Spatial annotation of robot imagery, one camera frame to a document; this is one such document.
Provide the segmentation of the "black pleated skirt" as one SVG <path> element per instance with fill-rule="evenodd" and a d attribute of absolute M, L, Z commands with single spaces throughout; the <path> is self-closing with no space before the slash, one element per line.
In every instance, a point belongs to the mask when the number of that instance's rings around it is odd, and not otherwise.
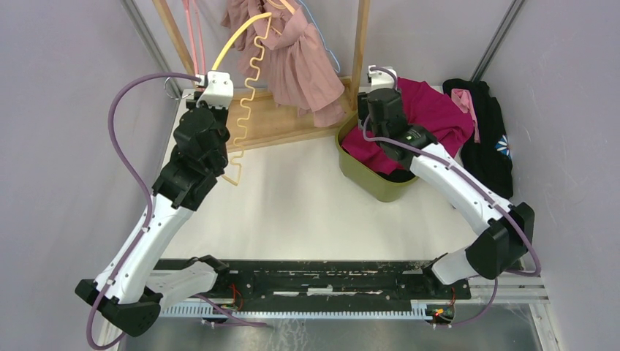
<path fill-rule="evenodd" d="M 391 173 L 381 173 L 381 176 L 393 183 L 406 183 L 416 178 L 416 175 L 409 170 L 395 169 Z"/>

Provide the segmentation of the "magenta pleated skirt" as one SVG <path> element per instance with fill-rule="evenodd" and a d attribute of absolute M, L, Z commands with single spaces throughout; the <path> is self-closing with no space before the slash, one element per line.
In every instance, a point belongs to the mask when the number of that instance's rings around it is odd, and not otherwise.
<path fill-rule="evenodd" d="M 398 87 L 408 122 L 426 128 L 454 157 L 473 136 L 474 127 L 470 115 L 462 113 L 448 95 L 436 91 L 426 82 L 399 78 Z M 356 160 L 380 175 L 403 169 L 397 162 L 389 159 L 378 145 L 364 140 L 358 128 L 345 136 L 341 146 Z"/>

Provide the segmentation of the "pink plastic hanger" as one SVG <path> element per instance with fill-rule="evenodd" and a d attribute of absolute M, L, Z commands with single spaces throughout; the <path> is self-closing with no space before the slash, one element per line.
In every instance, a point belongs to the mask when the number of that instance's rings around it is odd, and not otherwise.
<path fill-rule="evenodd" d="M 196 74 L 206 73 L 206 57 L 203 41 L 203 33 L 200 22 L 200 12 L 195 0 L 183 0 L 186 26 L 191 45 L 191 54 Z"/>

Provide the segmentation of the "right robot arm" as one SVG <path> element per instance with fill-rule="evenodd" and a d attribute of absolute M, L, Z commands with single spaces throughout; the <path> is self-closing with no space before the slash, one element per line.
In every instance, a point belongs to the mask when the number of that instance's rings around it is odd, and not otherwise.
<path fill-rule="evenodd" d="M 426 128 L 407 121 L 401 93 L 377 88 L 358 94 L 359 127 L 388 158 L 438 190 L 465 218 L 476 239 L 436 258 L 422 279 L 424 293 L 441 298 L 452 284 L 474 276 L 495 279 L 532 246 L 534 211 L 512 204 L 468 173 Z"/>

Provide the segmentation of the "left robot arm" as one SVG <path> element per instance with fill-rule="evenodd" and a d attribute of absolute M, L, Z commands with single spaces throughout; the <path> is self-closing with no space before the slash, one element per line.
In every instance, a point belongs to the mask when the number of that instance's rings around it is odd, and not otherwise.
<path fill-rule="evenodd" d="M 142 219 L 106 269 L 82 279 L 75 294 L 127 336 L 140 336 L 161 311 L 199 293 L 228 292 L 227 265 L 207 255 L 153 277 L 172 238 L 197 211 L 228 164 L 226 127 L 231 97 L 196 94 L 173 132 L 175 145 L 151 192 Z"/>

